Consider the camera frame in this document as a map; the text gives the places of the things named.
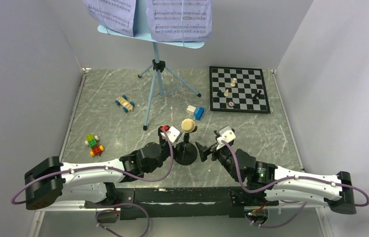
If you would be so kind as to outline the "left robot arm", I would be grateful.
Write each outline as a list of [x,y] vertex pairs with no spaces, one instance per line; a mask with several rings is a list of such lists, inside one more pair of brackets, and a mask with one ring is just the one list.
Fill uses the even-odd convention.
[[144,181],[144,175],[162,167],[174,156],[182,133],[175,127],[159,128],[159,142],[148,143],[139,150],[104,162],[69,163],[48,157],[24,175],[25,207],[38,210],[55,202],[84,200],[104,207],[113,206],[118,196],[116,184]]

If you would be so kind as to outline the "gold toy microphone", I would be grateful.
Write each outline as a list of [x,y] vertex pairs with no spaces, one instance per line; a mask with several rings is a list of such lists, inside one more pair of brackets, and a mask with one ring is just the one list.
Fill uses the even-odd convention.
[[192,133],[195,132],[198,127],[192,119],[187,118],[182,121],[181,128],[185,133]]

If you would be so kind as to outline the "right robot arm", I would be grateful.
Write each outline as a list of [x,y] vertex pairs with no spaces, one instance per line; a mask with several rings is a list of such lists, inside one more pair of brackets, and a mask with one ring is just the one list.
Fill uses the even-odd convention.
[[211,146],[196,143],[202,161],[218,161],[240,184],[253,205],[262,202],[311,202],[328,206],[339,214],[356,214],[350,173],[318,175],[294,171],[272,163],[257,161],[242,149],[234,150],[236,136],[228,128],[216,134]]

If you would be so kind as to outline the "light blue music stand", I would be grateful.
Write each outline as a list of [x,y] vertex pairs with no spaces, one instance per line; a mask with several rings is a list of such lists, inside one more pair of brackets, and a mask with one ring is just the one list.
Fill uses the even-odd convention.
[[154,86],[157,83],[159,85],[159,95],[163,96],[167,93],[165,91],[163,82],[162,82],[162,72],[164,70],[167,70],[170,72],[176,79],[180,80],[181,85],[189,88],[191,91],[193,91],[197,96],[201,96],[201,94],[195,90],[191,85],[189,85],[183,78],[181,78],[178,74],[176,74],[171,68],[169,68],[166,65],[166,62],[160,59],[159,56],[159,44],[169,44],[184,48],[201,48],[205,41],[202,42],[158,42],[152,39],[150,35],[150,30],[147,23],[147,6],[145,3],[146,0],[137,0],[136,1],[136,8],[135,8],[135,15],[134,15],[134,25],[133,25],[133,33],[134,37],[128,37],[126,35],[117,33],[115,31],[112,31],[110,29],[107,29],[105,26],[101,25],[99,23],[98,31],[104,34],[108,35],[114,35],[114,36],[121,36],[126,37],[130,39],[137,39],[137,40],[144,40],[144,41],[150,41],[153,44],[153,50],[154,50],[154,59],[152,60],[151,64],[143,71],[141,72],[138,77],[141,78],[146,72],[149,70],[153,70],[153,77],[152,77],[152,84],[150,88],[150,94],[148,99],[147,107],[151,107],[152,99],[156,97],[156,94],[154,93]]

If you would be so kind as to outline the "black microphone stand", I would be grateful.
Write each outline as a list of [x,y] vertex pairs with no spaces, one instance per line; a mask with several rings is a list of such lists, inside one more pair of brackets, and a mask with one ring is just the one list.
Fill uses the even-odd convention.
[[198,157],[197,147],[190,143],[190,133],[195,132],[198,129],[197,126],[190,131],[185,132],[183,141],[178,143],[175,147],[174,160],[180,165],[191,165]]

